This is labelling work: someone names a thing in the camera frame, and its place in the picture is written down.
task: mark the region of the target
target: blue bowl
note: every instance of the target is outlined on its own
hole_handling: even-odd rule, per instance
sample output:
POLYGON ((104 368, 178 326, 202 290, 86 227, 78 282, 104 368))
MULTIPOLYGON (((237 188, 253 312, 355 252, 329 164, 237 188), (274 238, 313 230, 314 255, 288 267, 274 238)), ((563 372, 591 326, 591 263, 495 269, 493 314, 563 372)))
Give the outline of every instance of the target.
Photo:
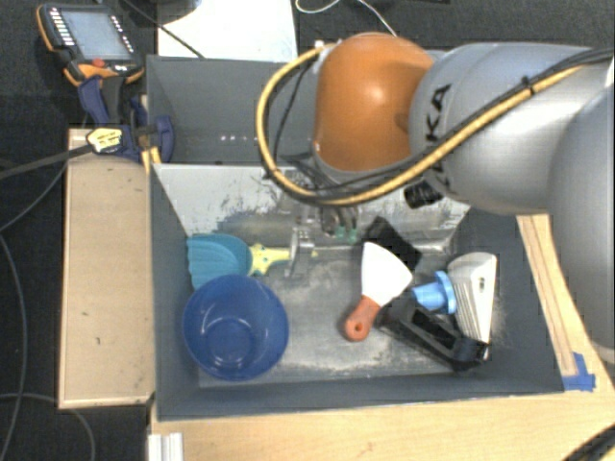
POLYGON ((256 279, 226 275, 210 280, 184 309, 185 344, 211 376, 240 381, 271 369, 288 343, 280 300, 256 279))

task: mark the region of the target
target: gray bin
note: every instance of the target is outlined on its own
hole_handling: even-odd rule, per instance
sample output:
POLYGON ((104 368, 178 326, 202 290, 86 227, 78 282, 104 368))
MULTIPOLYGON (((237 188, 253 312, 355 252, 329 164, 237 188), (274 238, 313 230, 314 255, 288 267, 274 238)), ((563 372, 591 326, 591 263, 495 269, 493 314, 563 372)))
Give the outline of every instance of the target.
MULTIPOLYGON (((376 329, 365 342, 347 342, 340 323, 360 297, 360 245, 339 247, 317 234, 321 257, 310 263, 305 279, 284 279, 281 268, 264 278, 289 318, 289 343, 280 363, 239 383, 200 371, 188 355, 181 330, 184 306, 193 292, 186 238, 224 231, 248 244, 285 247, 292 230, 289 199, 262 180, 253 142, 255 103, 278 67, 148 59, 150 113, 171 115, 178 142, 173 163, 155 166, 150 181, 159 420, 563 391, 515 219, 474 210, 463 217, 467 207, 448 199, 412 211, 399 192, 362 206, 359 229, 383 215, 423 250, 417 283, 456 255, 487 251, 498 256, 493 343, 486 364, 453 374, 446 365, 376 329), (229 132, 234 144, 222 145, 222 136, 229 132)), ((271 125, 279 121, 292 86, 291 82, 280 91, 271 125)), ((288 118, 282 152, 308 148, 314 88, 315 77, 308 72, 288 118)))

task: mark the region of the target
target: white plastic bracket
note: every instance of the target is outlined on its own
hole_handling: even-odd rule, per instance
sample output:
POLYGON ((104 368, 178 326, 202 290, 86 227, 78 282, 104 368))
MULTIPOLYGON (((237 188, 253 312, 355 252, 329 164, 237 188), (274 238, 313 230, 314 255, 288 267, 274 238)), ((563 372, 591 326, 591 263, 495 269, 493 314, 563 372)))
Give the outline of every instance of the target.
POLYGON ((148 461, 184 461, 184 436, 180 432, 147 436, 148 461))

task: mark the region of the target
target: device screen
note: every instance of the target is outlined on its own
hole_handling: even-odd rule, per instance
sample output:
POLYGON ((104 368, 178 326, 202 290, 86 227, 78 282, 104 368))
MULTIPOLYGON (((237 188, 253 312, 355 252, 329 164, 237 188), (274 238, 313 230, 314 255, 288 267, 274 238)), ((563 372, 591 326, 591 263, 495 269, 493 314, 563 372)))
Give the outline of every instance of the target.
POLYGON ((129 60, 128 52, 108 15, 63 11, 62 16, 86 60, 129 60))

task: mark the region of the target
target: black clamp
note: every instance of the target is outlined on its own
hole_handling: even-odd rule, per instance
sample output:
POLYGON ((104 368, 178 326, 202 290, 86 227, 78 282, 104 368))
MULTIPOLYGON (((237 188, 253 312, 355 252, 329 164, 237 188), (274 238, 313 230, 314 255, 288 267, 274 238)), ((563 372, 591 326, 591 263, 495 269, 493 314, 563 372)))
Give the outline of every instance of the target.
POLYGON ((374 323, 376 328, 449 364, 455 372, 484 363, 489 345, 465 336, 444 319, 414 299, 399 297, 384 306, 374 323))

